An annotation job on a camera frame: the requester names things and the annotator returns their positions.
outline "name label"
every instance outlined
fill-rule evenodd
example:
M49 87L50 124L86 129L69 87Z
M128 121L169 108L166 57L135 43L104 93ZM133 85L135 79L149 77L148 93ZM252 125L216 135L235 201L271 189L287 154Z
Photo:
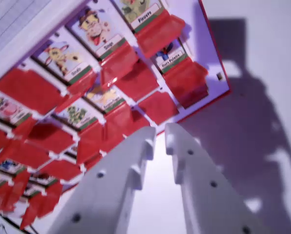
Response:
M183 52L181 50L176 51L175 53L169 55L169 58L159 65L159 68L162 70L162 69L170 66L174 61L176 61L182 55L183 55Z
M157 3L150 6L142 15L140 15L131 23L132 28L135 29L136 27L138 27L140 24L142 24L145 20L151 17L159 9L160 7Z
M120 40L122 39L122 36L119 34L116 34L114 37L112 37L110 40L108 40L102 47L100 47L96 54L100 57L103 55L106 51L111 49L114 45L116 45Z

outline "cartoon face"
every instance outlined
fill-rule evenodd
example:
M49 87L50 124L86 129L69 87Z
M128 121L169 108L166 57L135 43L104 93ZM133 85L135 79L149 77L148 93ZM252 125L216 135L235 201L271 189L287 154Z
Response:
M64 61L66 60L66 55L63 54L63 51L68 48L68 45L63 46L62 48L56 48L56 47L48 47L45 49L45 52L48 53L49 57L47 58L45 64L48 65L49 63L54 61Z
M97 23L99 23L99 18L97 12L94 11L89 10L86 12L85 16L80 18L80 27L85 31L89 31L89 29L93 28Z
M16 104L10 103L7 100L3 100L3 98L0 97L0 113L9 117L15 114L17 110L18 106Z

